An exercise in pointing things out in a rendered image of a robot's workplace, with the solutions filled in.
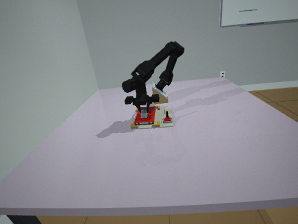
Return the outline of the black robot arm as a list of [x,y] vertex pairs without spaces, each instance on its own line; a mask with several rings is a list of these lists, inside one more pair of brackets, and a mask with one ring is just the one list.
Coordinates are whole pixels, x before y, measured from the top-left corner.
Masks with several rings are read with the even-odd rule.
[[[152,59],[148,61],[143,61],[140,63],[131,73],[133,76],[131,79],[128,79],[122,82],[122,88],[126,93],[129,93],[137,88],[145,87],[145,83],[151,78],[154,73],[155,68],[163,62],[167,57],[169,57],[168,64],[166,69],[160,75],[160,81],[155,84],[156,88],[163,91],[163,88],[166,85],[170,85],[173,79],[173,69],[177,62],[177,59],[184,53],[184,47],[178,44],[176,41],[170,41],[165,45],[165,47],[158,52]],[[137,73],[139,74],[137,74]],[[136,92],[136,104],[146,105],[146,102],[150,101],[149,95],[145,91],[139,93]]]

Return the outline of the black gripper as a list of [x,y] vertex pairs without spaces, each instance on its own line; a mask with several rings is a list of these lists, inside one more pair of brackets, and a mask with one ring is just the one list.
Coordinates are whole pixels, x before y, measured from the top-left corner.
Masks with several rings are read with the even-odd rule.
[[[143,88],[137,88],[135,91],[136,92],[139,91],[139,93],[142,93],[142,91],[145,91],[147,93],[146,86]],[[159,94],[153,94],[152,96],[149,96],[149,97],[150,97],[150,101],[147,102],[147,113],[148,113],[150,104],[152,104],[152,102],[159,102],[159,99],[160,99]],[[135,105],[139,110],[139,112],[141,113],[141,107],[136,104],[136,98],[134,98],[133,96],[127,96],[124,102],[126,105],[131,104],[133,102],[132,105]]]

